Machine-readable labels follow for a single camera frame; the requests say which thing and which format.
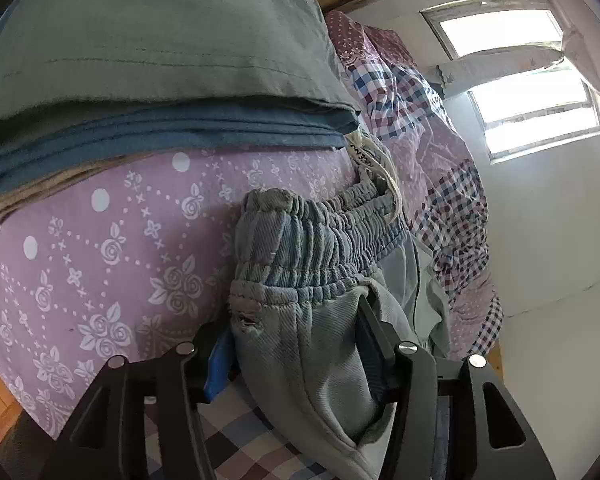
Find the light blue denim pants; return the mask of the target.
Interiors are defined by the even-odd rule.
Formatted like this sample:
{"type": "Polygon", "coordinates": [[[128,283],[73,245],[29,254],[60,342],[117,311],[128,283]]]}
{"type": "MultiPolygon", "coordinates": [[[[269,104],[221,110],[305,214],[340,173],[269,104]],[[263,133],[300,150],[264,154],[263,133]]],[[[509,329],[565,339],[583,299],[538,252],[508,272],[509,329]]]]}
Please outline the light blue denim pants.
{"type": "Polygon", "coordinates": [[[374,296],[401,338],[451,349],[430,252],[403,218],[386,221],[392,210],[385,183],[362,174],[322,202],[252,191],[235,233],[228,302],[242,377],[275,429],[341,479],[379,476],[393,419],[354,342],[358,300],[374,296]]]}

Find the white window curtain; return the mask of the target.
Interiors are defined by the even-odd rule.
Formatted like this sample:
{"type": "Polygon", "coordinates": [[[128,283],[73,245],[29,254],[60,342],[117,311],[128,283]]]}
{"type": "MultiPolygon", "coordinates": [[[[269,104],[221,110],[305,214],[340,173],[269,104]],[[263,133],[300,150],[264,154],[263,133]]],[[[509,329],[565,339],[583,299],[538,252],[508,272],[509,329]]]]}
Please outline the white window curtain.
{"type": "Polygon", "coordinates": [[[429,66],[425,78],[442,88],[450,98],[472,88],[504,77],[570,64],[591,89],[600,94],[597,73],[583,35],[571,27],[562,36],[559,47],[549,44],[499,47],[464,55],[456,60],[429,66]]]}

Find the purple floral plaid bed sheet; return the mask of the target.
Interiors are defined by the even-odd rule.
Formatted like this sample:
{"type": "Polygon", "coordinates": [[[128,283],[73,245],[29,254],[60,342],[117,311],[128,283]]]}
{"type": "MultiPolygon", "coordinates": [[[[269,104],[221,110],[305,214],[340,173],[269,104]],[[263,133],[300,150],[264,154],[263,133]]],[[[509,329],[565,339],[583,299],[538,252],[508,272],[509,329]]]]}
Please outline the purple floral plaid bed sheet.
{"type": "Polygon", "coordinates": [[[0,225],[1,380],[56,438],[110,356],[158,356],[222,306],[247,193],[324,200],[355,179],[343,150],[180,151],[19,209],[0,225]]]}

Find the grey folded garment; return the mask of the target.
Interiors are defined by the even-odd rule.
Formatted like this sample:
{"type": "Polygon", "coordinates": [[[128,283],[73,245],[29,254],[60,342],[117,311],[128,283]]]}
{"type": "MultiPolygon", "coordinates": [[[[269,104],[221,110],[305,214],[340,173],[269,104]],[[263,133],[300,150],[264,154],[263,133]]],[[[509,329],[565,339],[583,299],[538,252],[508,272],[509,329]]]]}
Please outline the grey folded garment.
{"type": "Polygon", "coordinates": [[[316,0],[15,0],[0,19],[0,122],[77,102],[241,98],[358,126],[316,0]]]}

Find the white framed window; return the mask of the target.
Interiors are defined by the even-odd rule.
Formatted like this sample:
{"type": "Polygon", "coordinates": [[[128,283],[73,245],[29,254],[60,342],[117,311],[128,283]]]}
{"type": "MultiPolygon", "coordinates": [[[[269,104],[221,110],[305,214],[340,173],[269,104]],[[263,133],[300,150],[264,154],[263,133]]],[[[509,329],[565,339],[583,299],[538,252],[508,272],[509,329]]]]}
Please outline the white framed window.
{"type": "MultiPolygon", "coordinates": [[[[499,47],[559,47],[565,32],[576,27],[553,0],[462,0],[434,6],[422,16],[448,56],[446,62],[499,47]]],[[[600,94],[567,63],[463,93],[474,104],[491,160],[600,134],[600,94]]]]}

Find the blue folded garment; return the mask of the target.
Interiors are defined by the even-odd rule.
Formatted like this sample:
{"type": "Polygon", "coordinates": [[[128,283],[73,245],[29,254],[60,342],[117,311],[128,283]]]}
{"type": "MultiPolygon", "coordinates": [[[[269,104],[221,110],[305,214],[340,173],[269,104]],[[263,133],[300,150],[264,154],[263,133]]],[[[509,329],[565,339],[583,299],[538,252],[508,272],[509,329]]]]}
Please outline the blue folded garment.
{"type": "Polygon", "coordinates": [[[70,103],[0,121],[0,195],[72,167],[174,148],[341,148],[354,110],[302,99],[70,103]]]}

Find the plaid patchwork quilt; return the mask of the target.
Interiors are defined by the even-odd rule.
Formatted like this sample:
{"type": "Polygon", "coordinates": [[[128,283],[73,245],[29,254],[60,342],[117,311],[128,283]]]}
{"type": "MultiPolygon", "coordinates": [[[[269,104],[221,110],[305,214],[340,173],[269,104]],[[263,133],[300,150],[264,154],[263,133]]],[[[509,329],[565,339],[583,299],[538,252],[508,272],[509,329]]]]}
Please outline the plaid patchwork quilt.
{"type": "Polygon", "coordinates": [[[340,11],[325,21],[367,131],[396,165],[410,229],[428,247],[449,298],[450,356],[485,356],[504,312],[489,269],[488,204],[474,158],[396,32],[340,11]]]}

